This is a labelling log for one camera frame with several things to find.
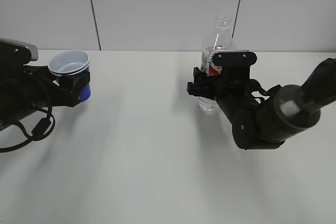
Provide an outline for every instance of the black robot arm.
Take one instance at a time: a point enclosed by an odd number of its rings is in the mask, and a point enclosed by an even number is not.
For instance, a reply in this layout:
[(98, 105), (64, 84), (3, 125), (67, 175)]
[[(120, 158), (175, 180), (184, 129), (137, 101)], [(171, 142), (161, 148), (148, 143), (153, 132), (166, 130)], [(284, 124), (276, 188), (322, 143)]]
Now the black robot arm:
[[(336, 100), (336, 60), (320, 63), (302, 85), (277, 85), (265, 91), (250, 79), (253, 52), (217, 51), (210, 61), (222, 66), (219, 76), (208, 77), (194, 68), (187, 91), (215, 100), (232, 124), (234, 140), (242, 149), (276, 149), (286, 139), (316, 125), (323, 106)], [(263, 97), (256, 98), (258, 91)]]
[[(61, 76), (55, 82), (57, 77), (49, 72), (47, 66), (26, 65), (37, 59), (35, 46), (0, 39), (0, 131), (15, 125), (27, 138), (18, 145), (0, 148), (0, 153), (46, 138), (55, 127), (52, 108), (76, 106), (80, 103), (80, 91), (90, 82), (89, 72)], [(36, 111), (46, 113), (46, 117), (37, 123), (30, 135), (20, 120)]]

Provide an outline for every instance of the table surface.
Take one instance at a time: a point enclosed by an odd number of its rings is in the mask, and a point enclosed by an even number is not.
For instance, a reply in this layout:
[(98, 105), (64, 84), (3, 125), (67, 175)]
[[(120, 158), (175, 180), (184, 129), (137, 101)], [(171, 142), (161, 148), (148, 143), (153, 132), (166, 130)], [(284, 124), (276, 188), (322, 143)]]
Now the table surface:
[[(336, 104), (281, 148), (243, 151), (225, 116), (186, 92), (200, 53), (87, 52), (91, 98), (55, 108), (48, 139), (0, 155), (1, 224), (335, 223)], [(257, 55), (251, 77), (265, 89), (302, 84), (336, 57)], [(21, 140), (15, 127), (0, 133), (1, 147)]]

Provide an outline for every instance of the black cable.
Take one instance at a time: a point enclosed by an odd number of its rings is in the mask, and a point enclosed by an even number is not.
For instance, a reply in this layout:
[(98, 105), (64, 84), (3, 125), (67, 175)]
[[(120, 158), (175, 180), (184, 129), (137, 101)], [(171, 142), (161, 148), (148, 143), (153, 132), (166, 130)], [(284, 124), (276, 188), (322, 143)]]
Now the black cable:
[[(40, 111), (40, 112), (48, 114), (47, 110), (40, 109), (40, 108), (34, 108), (34, 109), (37, 110), (37, 111)], [(30, 144), (32, 141), (40, 141), (40, 140), (43, 140), (46, 137), (48, 137), (52, 133), (52, 131), (54, 130), (55, 125), (56, 125), (56, 121), (55, 121), (54, 115), (51, 114), (51, 118), (53, 120), (52, 121), (53, 123), (52, 123), (49, 131), (47, 131), (47, 133), (43, 134), (42, 136), (30, 136), (27, 133), (27, 131), (26, 131), (25, 127), (23, 126), (23, 124), (20, 123), (19, 121), (6, 121), (6, 123), (8, 123), (8, 124), (12, 124), (12, 125), (15, 125), (15, 126), (19, 127), (20, 130), (23, 132), (23, 134), (26, 136), (27, 140), (25, 140), (22, 143), (19, 143), (17, 145), (11, 146), (11, 147), (0, 148), (0, 153), (6, 153), (6, 152), (16, 151), (16, 150), (18, 150), (18, 149), (26, 146), (27, 144)]]
[[(6, 120), (4, 123), (5, 124), (12, 124), (17, 126), (22, 133), (24, 134), (24, 136), (27, 138), (27, 140), (23, 141), (22, 143), (19, 143), (17, 145), (11, 146), (11, 147), (5, 147), (5, 148), (0, 148), (0, 153), (7, 153), (7, 152), (12, 152), (15, 150), (18, 150), (26, 145), (28, 145), (29, 143), (31, 143), (32, 141), (41, 141), (43, 139), (45, 139), (46, 137), (48, 137), (52, 131), (55, 128), (56, 125), (56, 121), (55, 121), (55, 117), (52, 114), (52, 103), (51, 103), (51, 97), (49, 95), (48, 90), (46, 89), (45, 85), (43, 84), (42, 81), (40, 81), (38, 78), (35, 78), (33, 76), (28, 75), (30, 79), (32, 79), (35, 83), (37, 83), (41, 89), (43, 90), (43, 93), (45, 94), (46, 100), (47, 100), (47, 106), (48, 106), (48, 110), (45, 109), (41, 109), (41, 108), (37, 108), (37, 107), (33, 107), (34, 110), (36, 111), (40, 111), (43, 113), (46, 113), (47, 116), (46, 118), (42, 118), (38, 124), (35, 126), (35, 128), (32, 130), (32, 135), (29, 135), (28, 132), (26, 131), (24, 125), (22, 123), (20, 123), (19, 121), (15, 121), (15, 120)], [(50, 126), (50, 118), (52, 118), (52, 125), (49, 129), (49, 131), (46, 132), (46, 130), (49, 128)]]

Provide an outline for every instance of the plastic bottle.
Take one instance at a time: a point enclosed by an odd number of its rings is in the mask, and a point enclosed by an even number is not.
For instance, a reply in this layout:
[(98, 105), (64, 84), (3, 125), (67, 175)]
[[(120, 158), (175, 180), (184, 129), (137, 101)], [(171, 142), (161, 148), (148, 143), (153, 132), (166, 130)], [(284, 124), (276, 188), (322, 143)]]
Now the plastic bottle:
[[(231, 18), (226, 15), (217, 15), (213, 31), (207, 35), (202, 44), (201, 71), (208, 76), (215, 76), (221, 73), (222, 68), (210, 63), (209, 58), (214, 50), (234, 50), (236, 45), (232, 39)], [(207, 113), (216, 113), (220, 108), (216, 101), (207, 98), (199, 98), (199, 106)]]

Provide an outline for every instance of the stacked cups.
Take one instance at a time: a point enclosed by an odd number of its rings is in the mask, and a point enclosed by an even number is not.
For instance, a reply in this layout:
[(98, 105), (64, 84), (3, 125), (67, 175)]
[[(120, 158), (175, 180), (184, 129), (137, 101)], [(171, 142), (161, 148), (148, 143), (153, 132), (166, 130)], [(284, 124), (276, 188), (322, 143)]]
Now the stacked cups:
[[(89, 56), (79, 50), (64, 52), (52, 58), (48, 64), (49, 71), (57, 76), (56, 81), (63, 75), (74, 75), (82, 72), (89, 72)], [(91, 96), (90, 84), (80, 92), (80, 101), (86, 101)]]

